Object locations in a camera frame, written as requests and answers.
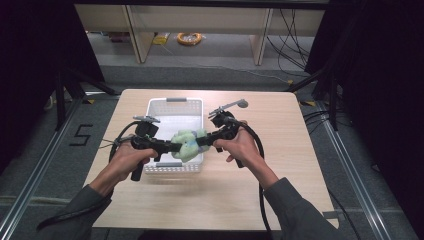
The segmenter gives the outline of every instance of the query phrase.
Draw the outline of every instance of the sleeve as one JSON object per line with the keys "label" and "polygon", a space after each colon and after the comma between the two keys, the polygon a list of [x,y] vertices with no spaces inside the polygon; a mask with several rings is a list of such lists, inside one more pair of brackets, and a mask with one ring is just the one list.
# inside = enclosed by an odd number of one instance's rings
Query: sleeve
{"label": "sleeve", "polygon": [[[80,192],[71,200],[71,202],[55,217],[66,217],[66,220],[55,221],[55,223],[44,227],[37,234],[39,239],[90,239],[91,228],[97,218],[111,203],[112,193],[103,197],[94,191],[89,185],[86,185]],[[83,215],[73,216],[75,213],[93,208]]]}
{"label": "sleeve", "polygon": [[286,178],[264,191],[281,225],[282,239],[345,239]]}

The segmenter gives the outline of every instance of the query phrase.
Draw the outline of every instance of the person's left hand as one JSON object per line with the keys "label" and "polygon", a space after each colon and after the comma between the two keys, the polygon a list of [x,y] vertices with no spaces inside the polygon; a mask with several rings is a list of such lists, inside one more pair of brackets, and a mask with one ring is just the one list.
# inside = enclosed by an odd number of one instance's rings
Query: person's left hand
{"label": "person's left hand", "polygon": [[90,183],[90,187],[103,196],[137,168],[139,162],[146,164],[150,158],[157,157],[158,153],[153,149],[137,150],[131,146],[130,141],[124,141],[115,152],[110,163]]}

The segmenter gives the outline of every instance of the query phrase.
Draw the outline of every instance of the white plastic basket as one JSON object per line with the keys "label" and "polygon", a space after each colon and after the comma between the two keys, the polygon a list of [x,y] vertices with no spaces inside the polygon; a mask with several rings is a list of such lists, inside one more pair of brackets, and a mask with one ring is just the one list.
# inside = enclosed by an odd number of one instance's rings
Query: white plastic basket
{"label": "white plastic basket", "polygon": [[[146,116],[160,120],[154,123],[159,127],[155,138],[171,140],[179,130],[203,128],[203,100],[200,98],[153,98],[149,101]],[[200,172],[203,154],[183,163],[172,157],[171,153],[162,154],[160,162],[151,160],[144,166],[147,174]]]}

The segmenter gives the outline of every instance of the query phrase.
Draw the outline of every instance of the black controller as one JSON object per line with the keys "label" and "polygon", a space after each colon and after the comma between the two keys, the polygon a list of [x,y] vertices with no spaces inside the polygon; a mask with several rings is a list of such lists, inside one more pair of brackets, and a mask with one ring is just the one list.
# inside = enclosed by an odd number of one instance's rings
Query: black controller
{"label": "black controller", "polygon": [[[224,111],[225,108],[235,104],[238,104],[243,108],[247,107],[247,102],[242,99],[224,107],[220,107],[209,114],[209,118],[211,119],[212,123],[215,125],[215,127],[219,128],[219,130],[212,133],[207,133],[205,137],[197,138],[196,142],[199,146],[212,146],[213,142],[217,139],[231,140],[235,138],[241,123],[235,120],[232,113]],[[143,119],[142,121],[133,123],[137,125],[137,128],[135,130],[136,135],[131,137],[131,145],[135,149],[154,149],[158,153],[158,156],[154,159],[154,161],[159,162],[162,154],[169,152],[179,152],[182,144],[171,143],[171,141],[154,138],[155,134],[159,130],[159,127],[152,124],[152,120],[156,119],[146,117],[146,119]],[[217,151],[222,152],[222,148],[217,148]],[[239,168],[244,167],[240,160],[236,159],[236,163]],[[140,181],[142,171],[143,164],[140,163],[137,166],[137,169],[132,172],[131,180]]]}

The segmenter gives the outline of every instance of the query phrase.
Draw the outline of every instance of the black curtain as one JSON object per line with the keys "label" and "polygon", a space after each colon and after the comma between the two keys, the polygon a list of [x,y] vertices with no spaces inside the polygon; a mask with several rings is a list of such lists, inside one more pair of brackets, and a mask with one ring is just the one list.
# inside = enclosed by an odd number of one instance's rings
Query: black curtain
{"label": "black curtain", "polygon": [[0,9],[1,174],[25,147],[59,71],[104,78],[72,3],[8,0]]}
{"label": "black curtain", "polygon": [[[355,128],[424,239],[424,2],[368,1],[361,14],[361,31],[349,43],[336,79]],[[322,29],[338,28],[341,15],[327,17],[311,51],[312,72],[332,49],[333,40]]]}

